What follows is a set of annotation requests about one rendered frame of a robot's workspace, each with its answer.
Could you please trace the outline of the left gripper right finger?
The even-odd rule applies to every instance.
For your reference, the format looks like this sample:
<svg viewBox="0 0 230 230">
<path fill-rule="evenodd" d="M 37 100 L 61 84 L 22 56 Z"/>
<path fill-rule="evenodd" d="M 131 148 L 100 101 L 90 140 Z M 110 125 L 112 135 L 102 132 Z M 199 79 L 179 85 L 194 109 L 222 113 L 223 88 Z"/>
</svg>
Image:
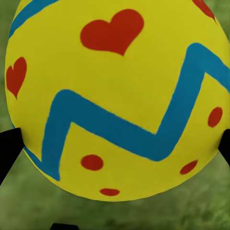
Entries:
<svg viewBox="0 0 230 230">
<path fill-rule="evenodd" d="M 218 150 L 230 166 L 230 129 L 224 131 Z"/>
</svg>

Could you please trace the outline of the easter egg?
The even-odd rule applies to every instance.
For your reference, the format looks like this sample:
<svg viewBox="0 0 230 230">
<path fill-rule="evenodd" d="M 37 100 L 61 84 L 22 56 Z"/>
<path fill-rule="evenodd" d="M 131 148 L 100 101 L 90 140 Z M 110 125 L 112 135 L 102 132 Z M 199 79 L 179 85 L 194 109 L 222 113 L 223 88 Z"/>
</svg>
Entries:
<svg viewBox="0 0 230 230">
<path fill-rule="evenodd" d="M 53 184 L 119 202 L 201 171 L 230 129 L 230 43 L 203 0 L 21 0 L 5 91 Z"/>
</svg>

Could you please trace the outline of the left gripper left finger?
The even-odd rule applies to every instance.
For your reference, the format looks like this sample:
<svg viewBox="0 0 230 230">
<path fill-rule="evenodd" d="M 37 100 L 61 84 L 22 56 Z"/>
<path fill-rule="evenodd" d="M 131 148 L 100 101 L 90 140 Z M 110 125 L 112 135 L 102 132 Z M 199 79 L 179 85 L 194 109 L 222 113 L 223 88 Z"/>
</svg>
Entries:
<svg viewBox="0 0 230 230">
<path fill-rule="evenodd" d="M 0 185 L 24 147 L 20 128 L 0 133 Z"/>
</svg>

